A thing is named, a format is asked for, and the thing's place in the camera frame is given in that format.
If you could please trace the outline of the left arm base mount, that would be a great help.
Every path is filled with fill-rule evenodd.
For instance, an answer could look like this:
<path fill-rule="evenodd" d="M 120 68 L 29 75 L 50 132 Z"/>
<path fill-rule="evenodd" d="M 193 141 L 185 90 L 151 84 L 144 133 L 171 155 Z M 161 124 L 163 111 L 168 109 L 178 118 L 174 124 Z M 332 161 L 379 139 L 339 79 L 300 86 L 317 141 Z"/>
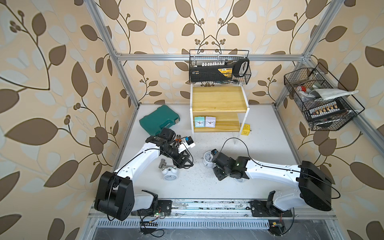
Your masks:
<path fill-rule="evenodd" d="M 167 217 L 171 215 L 172 201 L 160 200 L 158 195 L 147 190 L 135 194 L 132 216 Z"/>

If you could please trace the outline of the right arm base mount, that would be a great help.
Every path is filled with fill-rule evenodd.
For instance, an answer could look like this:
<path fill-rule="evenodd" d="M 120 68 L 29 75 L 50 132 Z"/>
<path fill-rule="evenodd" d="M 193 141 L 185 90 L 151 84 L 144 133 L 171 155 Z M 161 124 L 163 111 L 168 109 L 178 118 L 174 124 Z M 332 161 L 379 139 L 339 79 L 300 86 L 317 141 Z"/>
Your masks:
<path fill-rule="evenodd" d="M 273 205 L 273 197 L 276 191 L 269 193 L 266 201 L 252 200 L 249 202 L 253 217 L 292 217 L 291 210 L 282 211 Z"/>

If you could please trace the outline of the mint square alarm clock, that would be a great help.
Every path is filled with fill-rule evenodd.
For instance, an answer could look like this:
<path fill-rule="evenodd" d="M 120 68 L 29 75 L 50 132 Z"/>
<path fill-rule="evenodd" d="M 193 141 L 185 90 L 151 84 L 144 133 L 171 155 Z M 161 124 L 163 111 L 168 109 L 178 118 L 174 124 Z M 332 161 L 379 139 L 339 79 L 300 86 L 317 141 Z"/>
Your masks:
<path fill-rule="evenodd" d="M 204 128 L 205 122 L 205 117 L 194 117 L 195 128 Z"/>

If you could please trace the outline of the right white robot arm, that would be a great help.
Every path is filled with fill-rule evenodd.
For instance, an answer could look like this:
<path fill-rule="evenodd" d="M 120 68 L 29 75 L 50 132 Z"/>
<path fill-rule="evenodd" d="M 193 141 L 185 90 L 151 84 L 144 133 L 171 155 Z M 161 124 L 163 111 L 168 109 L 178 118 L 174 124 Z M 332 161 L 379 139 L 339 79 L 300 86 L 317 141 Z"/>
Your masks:
<path fill-rule="evenodd" d="M 227 177 L 260 179 L 289 186 L 284 191 L 270 191 L 267 204 L 273 209 L 282 212 L 307 205 L 319 211 L 332 210 L 332 180 L 311 162 L 288 166 L 253 161 L 250 157 L 233 159 L 216 149 L 211 154 L 213 170 L 220 181 Z"/>

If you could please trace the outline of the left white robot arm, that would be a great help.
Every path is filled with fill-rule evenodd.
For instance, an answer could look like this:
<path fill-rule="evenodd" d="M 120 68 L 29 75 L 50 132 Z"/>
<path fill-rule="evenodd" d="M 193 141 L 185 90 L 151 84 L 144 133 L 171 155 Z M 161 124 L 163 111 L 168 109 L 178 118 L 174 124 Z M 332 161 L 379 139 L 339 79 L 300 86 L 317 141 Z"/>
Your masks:
<path fill-rule="evenodd" d="M 194 146 L 192 137 L 180 137 L 168 128 L 162 129 L 156 136 L 148 137 L 131 160 L 114 172 L 102 174 L 94 203 L 95 210 L 106 214 L 110 221 L 123 221 L 131 212 L 148 211 L 150 215 L 154 214 L 159 209 L 158 195 L 147 190 L 135 194 L 135 182 L 159 156 L 173 162 L 169 166 L 161 164 L 164 180 L 176 180 L 180 169 L 189 169 L 194 165 L 189 152 Z"/>

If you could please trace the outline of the lilac square alarm clock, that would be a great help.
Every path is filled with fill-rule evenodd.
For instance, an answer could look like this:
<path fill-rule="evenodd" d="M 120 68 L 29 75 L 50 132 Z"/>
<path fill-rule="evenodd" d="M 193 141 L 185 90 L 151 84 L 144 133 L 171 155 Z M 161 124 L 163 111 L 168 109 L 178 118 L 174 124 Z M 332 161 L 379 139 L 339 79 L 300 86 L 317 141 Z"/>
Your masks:
<path fill-rule="evenodd" d="M 206 128 L 215 128 L 216 127 L 216 117 L 205 117 L 205 127 Z"/>

